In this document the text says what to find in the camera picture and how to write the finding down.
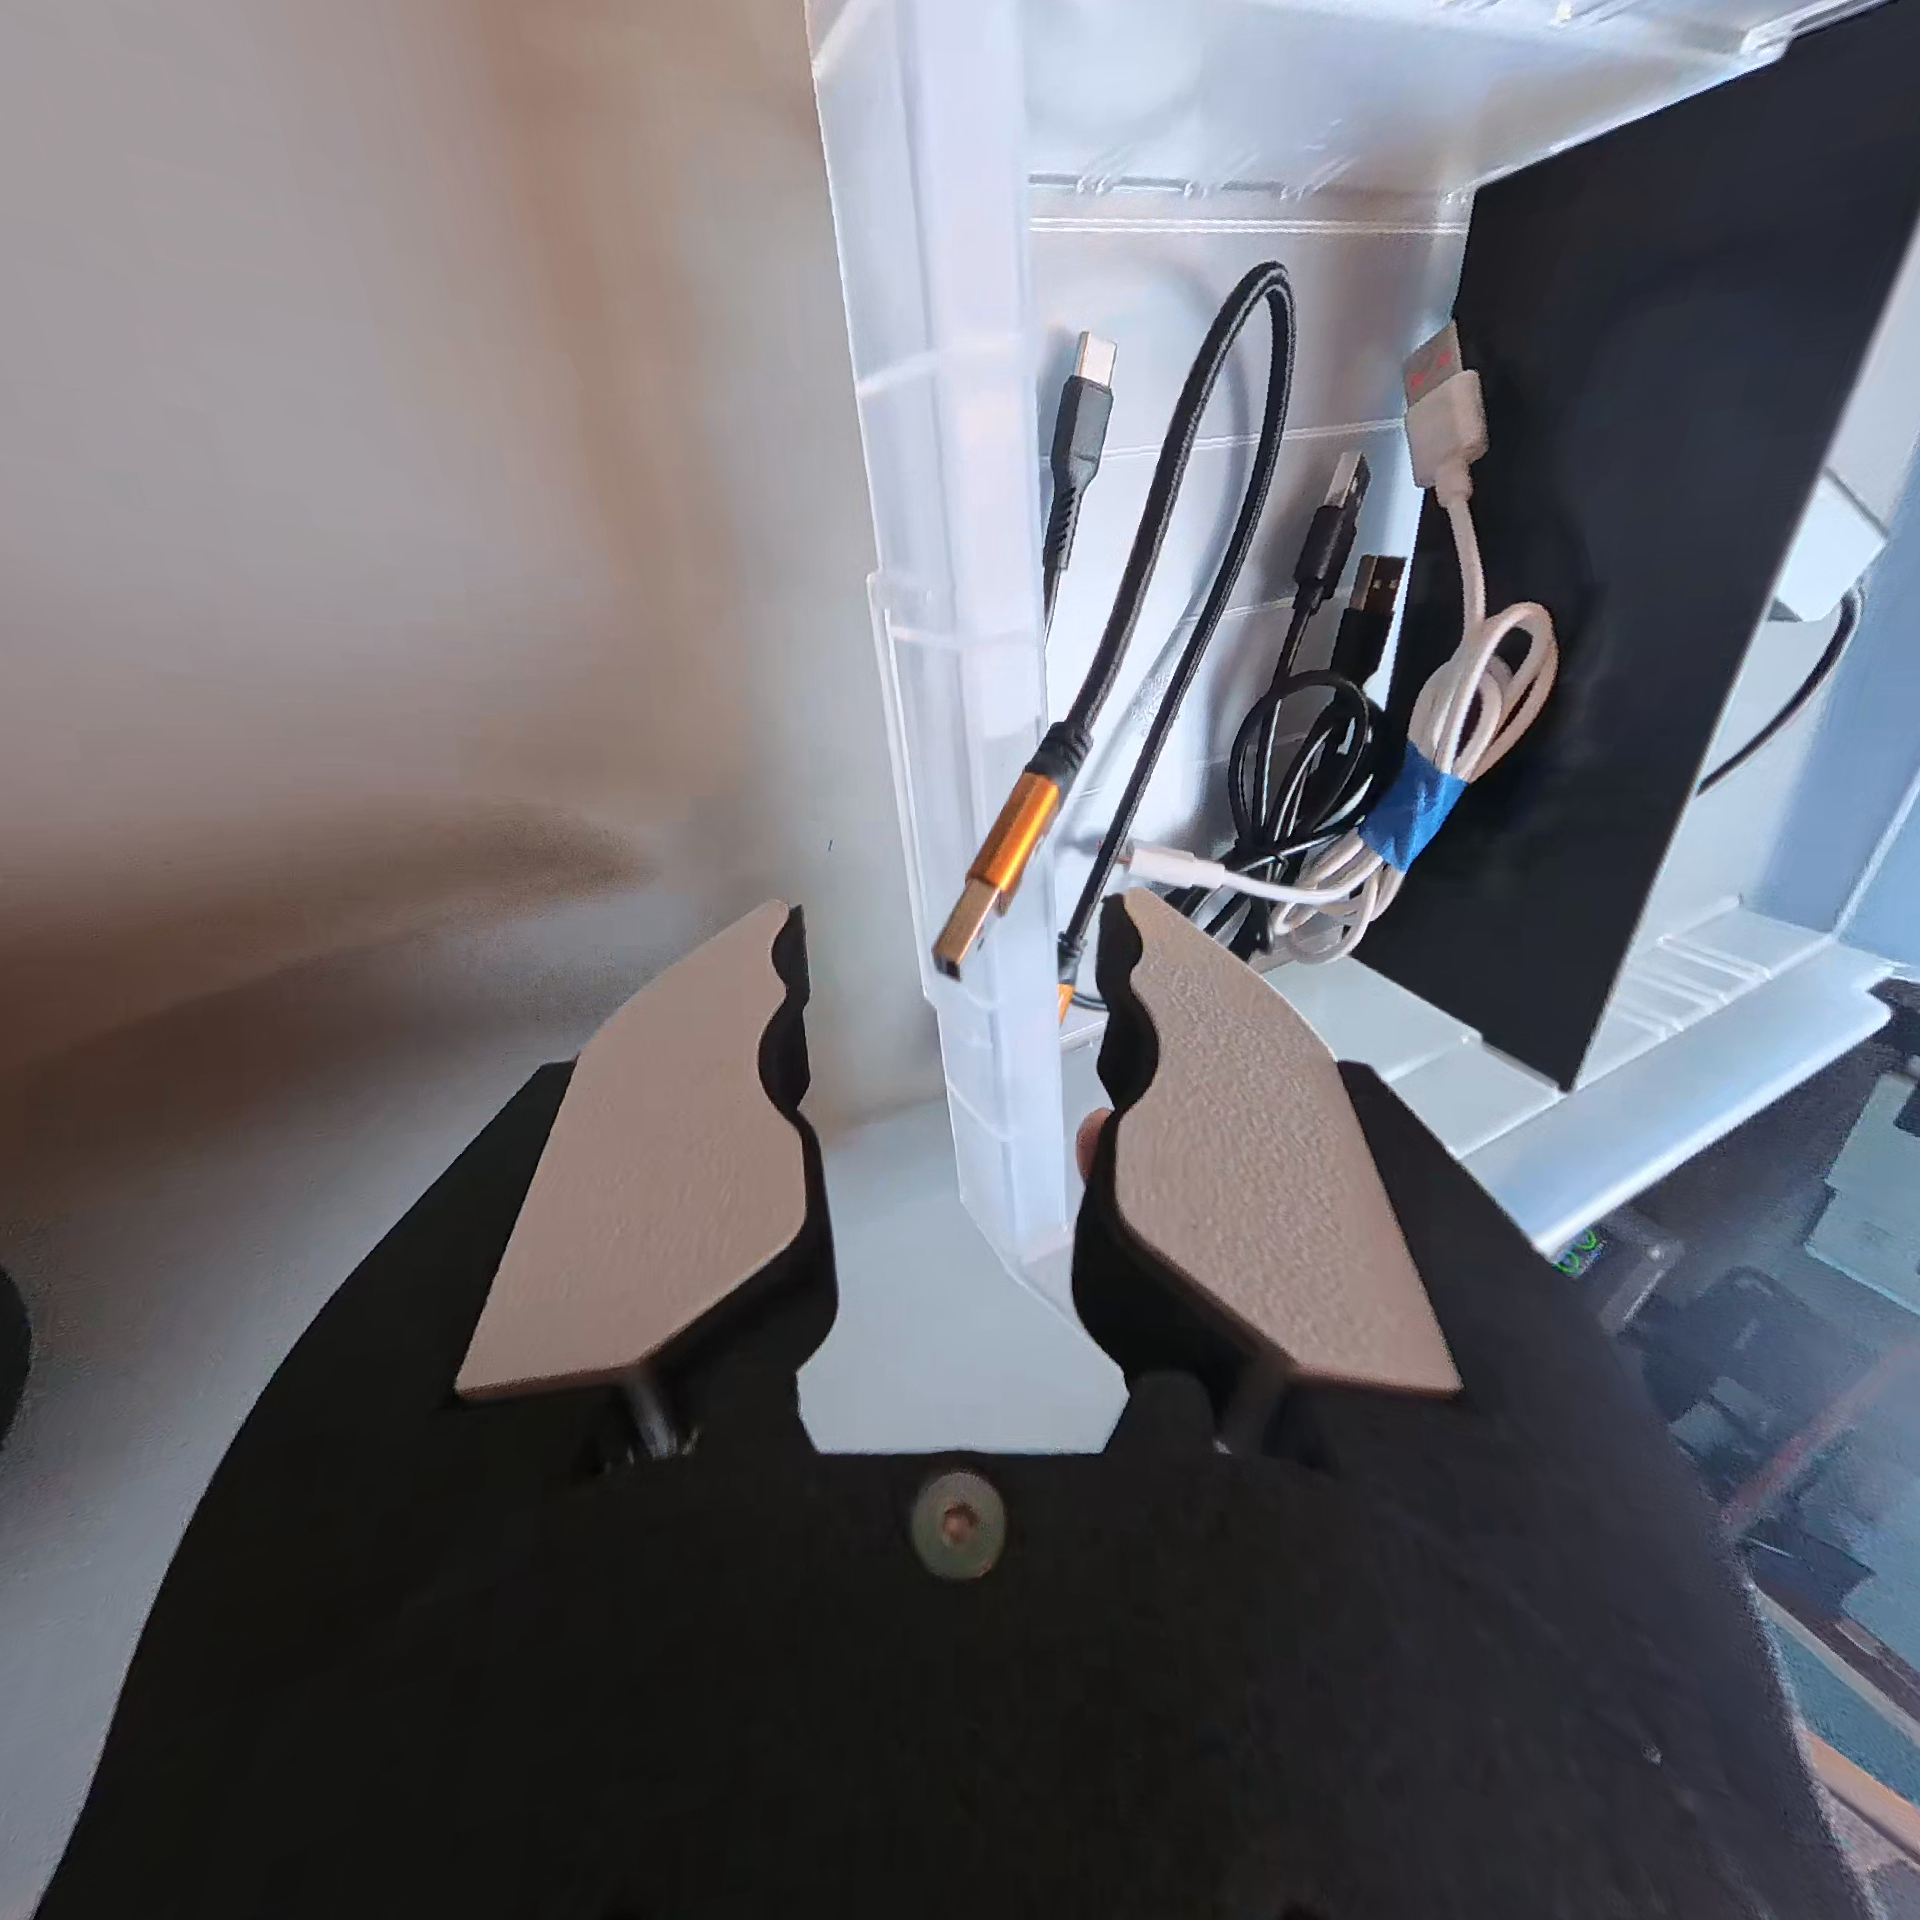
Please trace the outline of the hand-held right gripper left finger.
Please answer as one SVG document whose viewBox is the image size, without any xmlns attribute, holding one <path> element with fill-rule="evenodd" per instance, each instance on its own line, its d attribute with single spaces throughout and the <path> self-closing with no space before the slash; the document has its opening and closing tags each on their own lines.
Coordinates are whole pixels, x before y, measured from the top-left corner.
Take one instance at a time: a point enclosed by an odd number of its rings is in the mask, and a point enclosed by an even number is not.
<svg viewBox="0 0 1920 1920">
<path fill-rule="evenodd" d="M 732 1406 L 798 1406 L 834 1322 L 822 1147 L 801 1112 L 805 926 L 766 900 L 580 1052 L 454 1391 L 611 1386 L 644 1453 Z"/>
</svg>

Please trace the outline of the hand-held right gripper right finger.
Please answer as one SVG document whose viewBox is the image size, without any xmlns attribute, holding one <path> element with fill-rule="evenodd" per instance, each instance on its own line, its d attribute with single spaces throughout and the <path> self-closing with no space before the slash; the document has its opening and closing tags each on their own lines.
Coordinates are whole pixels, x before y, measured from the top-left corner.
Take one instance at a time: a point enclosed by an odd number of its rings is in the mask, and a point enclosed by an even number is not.
<svg viewBox="0 0 1920 1920">
<path fill-rule="evenodd" d="M 1463 1372 L 1316 1029 L 1174 900 L 1101 905 L 1110 1127 L 1073 1306 L 1128 1385 L 1189 1374 L 1232 1453 L 1295 1386 L 1452 1406 Z"/>
</svg>

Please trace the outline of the black usb cable orange plugs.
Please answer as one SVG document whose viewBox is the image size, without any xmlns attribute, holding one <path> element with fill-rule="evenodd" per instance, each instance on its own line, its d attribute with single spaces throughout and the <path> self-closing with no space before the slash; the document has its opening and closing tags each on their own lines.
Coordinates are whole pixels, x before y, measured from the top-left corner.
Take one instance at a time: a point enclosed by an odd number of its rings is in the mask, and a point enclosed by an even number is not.
<svg viewBox="0 0 1920 1920">
<path fill-rule="evenodd" d="M 1152 588 L 1152 582 L 1160 572 L 1163 538 L 1168 538 L 1174 516 L 1178 516 L 1179 496 L 1184 496 L 1194 449 L 1201 442 L 1201 419 L 1204 419 L 1204 410 L 1215 401 L 1215 392 L 1219 392 L 1219 384 L 1224 384 L 1224 375 L 1225 375 L 1225 367 L 1235 356 L 1235 346 L 1237 346 L 1244 329 L 1258 311 L 1269 317 L 1269 376 L 1262 376 L 1258 428 L 1256 428 L 1237 510 L 1235 510 L 1232 536 L 1225 536 L 1225 545 L 1219 551 L 1219 564 L 1215 564 L 1208 588 L 1201 600 L 1201 611 L 1194 616 L 1184 653 L 1174 665 L 1174 679 L 1168 679 L 1168 686 L 1160 695 L 1160 707 L 1155 707 L 1155 713 L 1148 722 L 1148 737 L 1137 742 L 1137 754 L 1129 766 L 1122 799 L 1120 799 L 1120 807 L 1110 814 L 1110 825 L 1106 825 L 1106 833 L 1101 833 L 1101 842 L 1095 850 L 1083 890 L 1079 890 L 1079 898 L 1078 898 L 1078 905 L 1073 905 L 1073 912 L 1069 912 L 1069 924 L 1061 931 L 1061 944 L 1056 944 L 1056 953 L 1061 953 L 1061 992 L 1065 992 L 1065 1004 L 1073 1004 L 1079 955 L 1083 955 L 1088 926 L 1095 926 L 1095 905 L 1101 905 L 1101 898 L 1106 898 L 1106 879 L 1114 875 L 1120 850 L 1122 850 L 1122 842 L 1128 842 L 1128 833 L 1129 833 L 1129 825 L 1137 820 L 1137 801 L 1148 799 L 1148 785 L 1155 779 L 1155 767 L 1163 762 L 1163 742 L 1168 742 L 1168 737 L 1174 737 L 1174 725 L 1178 725 L 1178 717 L 1184 712 L 1189 686 L 1194 686 L 1194 679 L 1196 679 L 1196 668 L 1201 668 L 1201 662 L 1204 662 L 1204 653 L 1208 653 L 1208 644 L 1215 644 L 1215 637 L 1219 637 L 1219 627 L 1224 627 L 1224 620 L 1232 611 L 1237 572 L 1253 560 L 1256 532 L 1258 532 L 1258 518 L 1262 518 L 1262 506 L 1269 506 L 1269 496 L 1273 496 L 1273 476 L 1277 476 L 1277 467 L 1282 467 L 1300 325 L 1295 325 L 1295 294 L 1293 294 L 1289 264 L 1277 260 L 1277 257 L 1256 260 L 1232 285 L 1232 294 L 1215 311 L 1215 325 L 1204 329 L 1204 335 L 1201 335 L 1201 346 L 1196 346 L 1196 351 L 1189 363 L 1184 388 L 1179 388 L 1179 395 L 1174 398 L 1174 410 L 1168 410 L 1168 428 L 1163 428 L 1163 445 L 1160 445 L 1160 455 L 1155 455 L 1155 469 L 1152 469 L 1152 480 L 1148 480 L 1137 529 L 1134 529 L 1134 538 L 1128 548 L 1128 564 L 1120 572 L 1120 588 L 1114 588 L 1110 616 L 1101 624 L 1101 637 L 1095 644 L 1095 657 L 1083 665 L 1083 679 L 1078 683 L 1069 712 L 1061 717 L 1051 717 L 1048 732 L 1040 737 L 1040 748 L 1024 766 L 1017 779 L 1009 785 L 993 825 L 986 830 L 986 841 L 982 841 L 982 846 L 976 846 L 976 857 L 972 857 L 972 865 L 965 871 L 965 883 L 959 883 L 959 898 L 957 898 L 946 924 L 931 939 L 934 972 L 946 976 L 946 979 L 965 976 L 965 965 L 972 961 L 972 949 L 982 949 L 990 924 L 1009 910 L 1037 850 L 1048 842 L 1056 820 L 1069 807 L 1069 792 L 1073 792 L 1073 785 L 1078 785 L 1078 776 L 1079 776 L 1079 767 L 1083 767 L 1083 762 L 1095 752 L 1098 717 L 1101 717 L 1101 712 L 1106 712 L 1106 700 L 1110 700 L 1110 695 L 1120 686 L 1129 640 L 1137 631 L 1148 588 Z"/>
</svg>

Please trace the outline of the black bin divider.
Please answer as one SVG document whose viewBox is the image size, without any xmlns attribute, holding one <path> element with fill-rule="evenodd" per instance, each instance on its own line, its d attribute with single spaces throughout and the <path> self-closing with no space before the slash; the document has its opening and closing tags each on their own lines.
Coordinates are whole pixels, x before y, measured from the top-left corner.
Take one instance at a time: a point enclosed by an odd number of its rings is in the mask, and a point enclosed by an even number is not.
<svg viewBox="0 0 1920 1920">
<path fill-rule="evenodd" d="M 1487 603 L 1544 603 L 1550 700 L 1358 961 L 1577 1090 L 1920 205 L 1920 9 L 1476 197 L 1456 325 L 1491 428 Z"/>
</svg>

